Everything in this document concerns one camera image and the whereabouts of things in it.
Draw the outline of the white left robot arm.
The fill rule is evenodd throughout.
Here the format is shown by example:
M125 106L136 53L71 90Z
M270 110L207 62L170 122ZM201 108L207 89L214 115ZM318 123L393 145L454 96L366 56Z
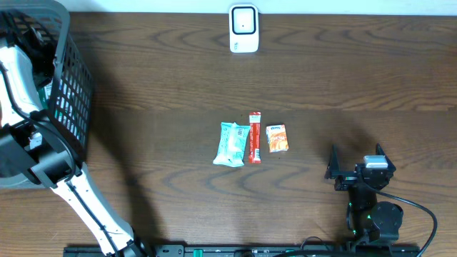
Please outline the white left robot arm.
M94 85L71 37L10 12L1 23L1 177L52 190L105 256L153 256L86 165Z

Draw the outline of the orange tissue pack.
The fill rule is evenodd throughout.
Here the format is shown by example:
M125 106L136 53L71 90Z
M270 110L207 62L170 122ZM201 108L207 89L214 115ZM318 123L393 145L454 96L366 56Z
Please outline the orange tissue pack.
M288 151L288 138L284 124L267 126L266 135L270 153Z

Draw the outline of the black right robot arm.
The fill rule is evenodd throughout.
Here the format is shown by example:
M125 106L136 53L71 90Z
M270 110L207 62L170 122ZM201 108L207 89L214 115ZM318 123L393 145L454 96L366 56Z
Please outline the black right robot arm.
M374 155L364 156L363 162L357 163L352 171L341 170L337 149L332 146L324 178L334 180L335 190L349 194L346 222L354 234L354 240L349 243L351 248L388 246L398 240L403 209L377 199L377 193L389 184L395 171L380 144L376 145Z

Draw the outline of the red stick sachet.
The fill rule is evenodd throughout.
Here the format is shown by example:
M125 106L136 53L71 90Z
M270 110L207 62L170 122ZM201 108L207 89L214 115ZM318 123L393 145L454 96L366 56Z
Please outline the red stick sachet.
M261 163L260 157L260 130L261 112L251 112L249 114L250 134L249 134L249 163Z

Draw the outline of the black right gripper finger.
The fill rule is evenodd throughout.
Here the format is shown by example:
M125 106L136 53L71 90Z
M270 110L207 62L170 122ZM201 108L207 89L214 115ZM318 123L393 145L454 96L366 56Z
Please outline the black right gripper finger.
M382 149L380 143L376 144L376 155L386 157L386 154L385 154L384 150Z
M326 171L327 172L339 172L340 171L336 145L332 145L332 147L331 147L331 155L330 155L330 159L329 159Z

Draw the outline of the teal wet wipes pack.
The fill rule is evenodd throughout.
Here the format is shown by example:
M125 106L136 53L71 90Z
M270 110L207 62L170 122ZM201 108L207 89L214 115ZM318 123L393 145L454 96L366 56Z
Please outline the teal wet wipes pack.
M219 147L213 164L231 168L242 167L249 132L250 126L221 122Z

